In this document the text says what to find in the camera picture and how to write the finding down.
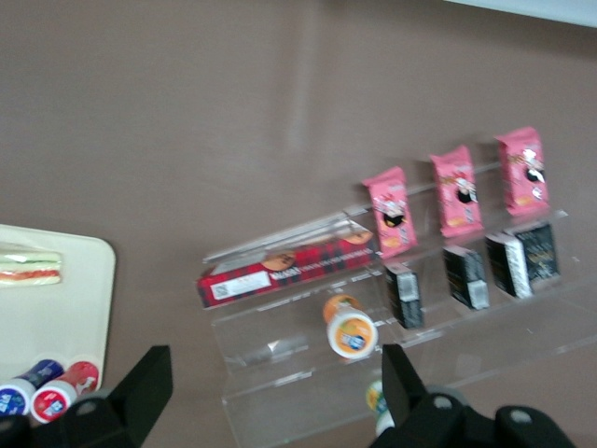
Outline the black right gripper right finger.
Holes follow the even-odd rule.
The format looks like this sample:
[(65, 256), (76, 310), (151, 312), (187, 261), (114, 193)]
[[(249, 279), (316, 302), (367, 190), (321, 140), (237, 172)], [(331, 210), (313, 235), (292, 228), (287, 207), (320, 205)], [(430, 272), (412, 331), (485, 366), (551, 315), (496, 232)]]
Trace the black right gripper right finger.
[(464, 440), (465, 405), (429, 391), (398, 344), (382, 348), (382, 392), (394, 424), (374, 447), (458, 447)]

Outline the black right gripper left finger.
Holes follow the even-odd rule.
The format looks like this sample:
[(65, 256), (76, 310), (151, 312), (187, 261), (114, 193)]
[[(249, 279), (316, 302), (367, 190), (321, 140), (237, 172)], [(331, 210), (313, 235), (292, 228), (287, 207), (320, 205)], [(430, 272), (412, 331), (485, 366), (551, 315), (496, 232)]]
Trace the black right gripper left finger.
[(173, 394), (171, 348), (154, 345), (110, 392), (78, 399), (65, 415), (33, 430), (34, 447), (140, 447)]

